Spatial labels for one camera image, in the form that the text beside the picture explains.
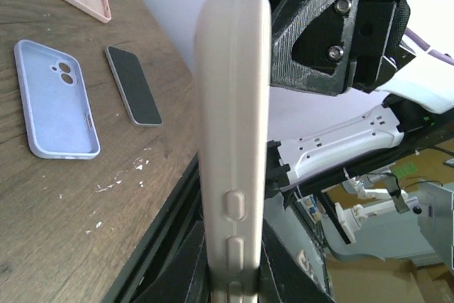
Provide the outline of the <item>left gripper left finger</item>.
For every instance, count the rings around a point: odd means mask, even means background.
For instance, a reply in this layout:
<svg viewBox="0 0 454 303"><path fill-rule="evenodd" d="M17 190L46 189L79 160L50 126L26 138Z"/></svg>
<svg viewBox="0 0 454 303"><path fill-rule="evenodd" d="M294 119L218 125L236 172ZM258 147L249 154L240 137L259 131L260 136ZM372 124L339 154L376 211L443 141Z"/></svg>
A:
<svg viewBox="0 0 454 303"><path fill-rule="evenodd" d="M204 224L197 222L167 268L135 299L143 303L201 303L209 300Z"/></svg>

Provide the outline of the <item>black phone right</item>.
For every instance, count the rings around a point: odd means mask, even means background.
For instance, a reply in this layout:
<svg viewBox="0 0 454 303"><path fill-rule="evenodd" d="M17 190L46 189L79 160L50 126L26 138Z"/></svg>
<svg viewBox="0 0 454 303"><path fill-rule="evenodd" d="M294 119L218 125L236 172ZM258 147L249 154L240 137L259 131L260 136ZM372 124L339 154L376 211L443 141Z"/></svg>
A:
<svg viewBox="0 0 454 303"><path fill-rule="evenodd" d="M162 117L138 57L108 46L106 59L132 123L137 126L160 126Z"/></svg>

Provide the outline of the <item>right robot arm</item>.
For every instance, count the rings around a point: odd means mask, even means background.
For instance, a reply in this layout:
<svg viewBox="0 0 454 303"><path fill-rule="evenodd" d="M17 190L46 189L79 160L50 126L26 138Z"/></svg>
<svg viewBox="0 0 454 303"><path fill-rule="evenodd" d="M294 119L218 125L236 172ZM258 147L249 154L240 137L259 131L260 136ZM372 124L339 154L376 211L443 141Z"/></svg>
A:
<svg viewBox="0 0 454 303"><path fill-rule="evenodd" d="M407 0L269 0L270 82L335 96L386 92L361 116L312 136L270 141L266 192L320 194L443 141L453 127L453 59L408 27Z"/></svg>

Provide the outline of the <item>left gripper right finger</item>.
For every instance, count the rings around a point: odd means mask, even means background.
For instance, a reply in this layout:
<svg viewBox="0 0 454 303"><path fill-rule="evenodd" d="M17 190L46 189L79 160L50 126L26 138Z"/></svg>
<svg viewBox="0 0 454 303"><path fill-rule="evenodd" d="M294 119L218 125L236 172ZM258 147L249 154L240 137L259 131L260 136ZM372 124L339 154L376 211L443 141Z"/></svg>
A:
<svg viewBox="0 0 454 303"><path fill-rule="evenodd" d="M329 303L333 299L293 259L272 227L262 225L258 301L267 303Z"/></svg>

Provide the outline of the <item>lavender phone case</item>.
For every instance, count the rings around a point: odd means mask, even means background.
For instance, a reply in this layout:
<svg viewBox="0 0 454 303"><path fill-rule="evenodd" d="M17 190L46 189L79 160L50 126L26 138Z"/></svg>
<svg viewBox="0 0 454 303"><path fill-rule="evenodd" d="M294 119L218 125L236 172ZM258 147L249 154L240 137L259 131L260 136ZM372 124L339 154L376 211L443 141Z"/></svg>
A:
<svg viewBox="0 0 454 303"><path fill-rule="evenodd" d="M78 61L26 39L13 53L31 152L44 159L95 158L101 146Z"/></svg>

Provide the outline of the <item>beige phone case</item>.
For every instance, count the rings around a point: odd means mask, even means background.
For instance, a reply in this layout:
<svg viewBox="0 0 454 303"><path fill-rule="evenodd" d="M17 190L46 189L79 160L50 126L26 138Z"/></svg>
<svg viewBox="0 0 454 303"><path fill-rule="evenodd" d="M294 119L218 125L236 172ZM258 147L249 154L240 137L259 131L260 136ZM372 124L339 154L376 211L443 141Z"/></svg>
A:
<svg viewBox="0 0 454 303"><path fill-rule="evenodd" d="M256 302L265 200L268 0L207 0L194 39L199 169L212 302Z"/></svg>

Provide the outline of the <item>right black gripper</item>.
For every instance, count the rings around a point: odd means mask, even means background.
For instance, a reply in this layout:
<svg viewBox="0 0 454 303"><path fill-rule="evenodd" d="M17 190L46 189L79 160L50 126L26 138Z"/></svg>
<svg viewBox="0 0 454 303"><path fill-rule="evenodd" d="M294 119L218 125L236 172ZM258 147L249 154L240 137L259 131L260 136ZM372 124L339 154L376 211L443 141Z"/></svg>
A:
<svg viewBox="0 0 454 303"><path fill-rule="evenodd" d="M406 0L269 0L270 84L335 96L371 92L394 76L386 70L410 16Z"/></svg>

